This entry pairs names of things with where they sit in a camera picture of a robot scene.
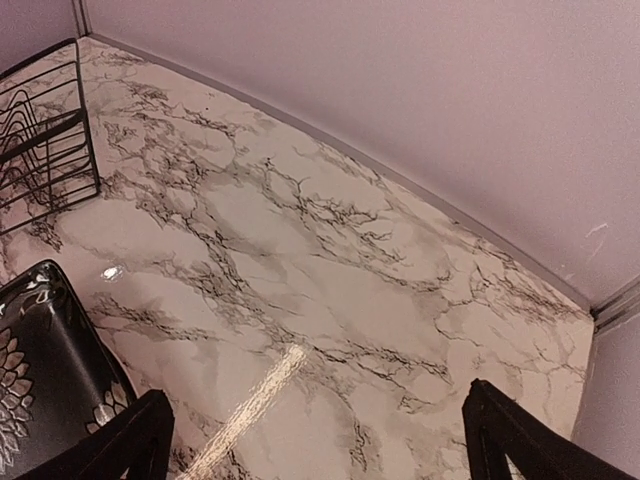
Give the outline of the black square floral plate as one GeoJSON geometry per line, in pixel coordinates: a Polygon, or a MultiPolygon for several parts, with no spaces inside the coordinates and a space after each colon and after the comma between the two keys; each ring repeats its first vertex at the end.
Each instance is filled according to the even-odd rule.
{"type": "Polygon", "coordinates": [[[2,287],[2,478],[70,449],[136,398],[56,262],[41,261],[2,287]]]}

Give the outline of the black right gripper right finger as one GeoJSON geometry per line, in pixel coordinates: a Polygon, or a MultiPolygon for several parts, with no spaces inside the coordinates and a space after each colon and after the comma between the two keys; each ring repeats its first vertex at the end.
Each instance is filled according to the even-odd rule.
{"type": "Polygon", "coordinates": [[[473,480],[510,479],[510,464],[526,479],[631,477],[547,428],[486,380],[471,382],[462,415],[473,480]]]}

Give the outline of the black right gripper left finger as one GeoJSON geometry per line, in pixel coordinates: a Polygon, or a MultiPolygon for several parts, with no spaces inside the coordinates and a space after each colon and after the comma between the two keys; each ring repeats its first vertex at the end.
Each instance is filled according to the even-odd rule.
{"type": "Polygon", "coordinates": [[[164,479],[174,415],[160,390],[149,390],[105,426],[51,461],[48,479],[164,479]]]}

